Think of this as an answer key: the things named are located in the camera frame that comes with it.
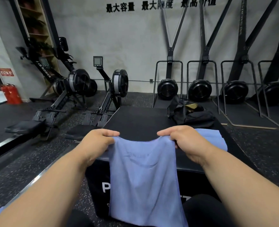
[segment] blue tank top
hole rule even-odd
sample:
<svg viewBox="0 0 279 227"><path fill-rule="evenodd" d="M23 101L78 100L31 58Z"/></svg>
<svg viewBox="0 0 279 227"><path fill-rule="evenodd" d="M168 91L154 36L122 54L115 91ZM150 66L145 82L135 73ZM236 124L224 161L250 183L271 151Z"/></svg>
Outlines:
<svg viewBox="0 0 279 227"><path fill-rule="evenodd" d="M114 139L108 149L109 215L134 225L187 227L174 141L168 136L149 142Z"/></svg>

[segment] concrete wall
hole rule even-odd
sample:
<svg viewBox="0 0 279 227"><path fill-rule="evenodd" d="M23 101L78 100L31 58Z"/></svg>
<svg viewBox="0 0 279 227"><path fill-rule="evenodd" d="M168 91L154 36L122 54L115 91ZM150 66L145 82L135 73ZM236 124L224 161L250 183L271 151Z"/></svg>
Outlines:
<svg viewBox="0 0 279 227"><path fill-rule="evenodd" d="M27 59L20 60L21 54L16 50L18 46L25 47L25 44L8 0L0 0L0 38L3 43L1 45L0 41L0 67L13 67L23 98L41 96L46 89L42 74ZM6 77L4 82L11 80L11 77Z"/></svg>
<svg viewBox="0 0 279 227"><path fill-rule="evenodd" d="M165 60L167 51L162 30L160 9L142 10L142 2L157 0L49 0L59 36L65 36L69 44L69 53L78 62L77 68L85 68L93 79L100 74L93 67L93 56L104 57L104 68L108 75L116 68L127 70L130 80L149 80L154 78L158 60ZM247 36L260 19L271 0L248 0ZM107 13L107 4L134 2L134 11ZM182 0L173 0L173 8L166 9L171 43L182 14ZM215 6L205 9L206 40L208 41L227 0L216 0ZM233 59L237 48L238 25L241 0L233 0L221 29L210 51L210 59L217 62ZM255 63L272 59L279 39L279 1L268 18L265 26L250 49L250 59ZM174 59L184 63L197 60L200 56L199 6L191 7L186 13L184 23L175 47ZM225 65L225 79L228 78L231 65ZM266 73L268 65L263 66ZM194 80L197 65L190 66L190 80ZM165 77L166 65L159 66L158 80ZM180 80L180 66L174 66L173 78ZM215 81L214 68L207 68L205 79ZM244 68L240 80L252 83L252 74ZM130 82L130 91L152 92L149 82Z"/></svg>

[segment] red fire extinguisher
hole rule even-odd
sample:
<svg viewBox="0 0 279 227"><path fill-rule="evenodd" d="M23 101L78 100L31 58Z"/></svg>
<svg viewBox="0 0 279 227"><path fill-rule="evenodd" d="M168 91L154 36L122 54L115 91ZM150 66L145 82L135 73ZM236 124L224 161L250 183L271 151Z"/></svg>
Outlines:
<svg viewBox="0 0 279 227"><path fill-rule="evenodd" d="M8 85L1 85L1 90L2 92L4 93L6 99L7 99L7 103L8 104L14 104L14 101L11 97L11 94L9 92L9 89L8 89Z"/></svg>
<svg viewBox="0 0 279 227"><path fill-rule="evenodd" d="M10 93L10 96L13 100L13 104L21 104L23 101L21 100L21 97L19 96L17 88L13 84L9 84L7 88Z"/></svg>

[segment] black bag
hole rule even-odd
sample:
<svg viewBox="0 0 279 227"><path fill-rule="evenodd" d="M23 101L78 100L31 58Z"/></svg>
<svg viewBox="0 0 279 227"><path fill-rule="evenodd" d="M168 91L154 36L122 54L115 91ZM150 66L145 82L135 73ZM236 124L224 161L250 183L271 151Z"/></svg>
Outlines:
<svg viewBox="0 0 279 227"><path fill-rule="evenodd" d="M209 128L215 120L214 115L201 105L178 96L172 99L167 116L177 125L189 125L193 128Z"/></svg>

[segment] black pants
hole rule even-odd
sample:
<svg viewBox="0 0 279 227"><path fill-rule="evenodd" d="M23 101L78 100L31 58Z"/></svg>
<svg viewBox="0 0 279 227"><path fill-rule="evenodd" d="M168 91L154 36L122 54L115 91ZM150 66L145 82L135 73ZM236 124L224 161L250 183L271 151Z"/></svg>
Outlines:
<svg viewBox="0 0 279 227"><path fill-rule="evenodd" d="M195 195L183 204L189 227L235 227L224 205L210 195ZM67 227L94 226L88 216L72 210Z"/></svg>

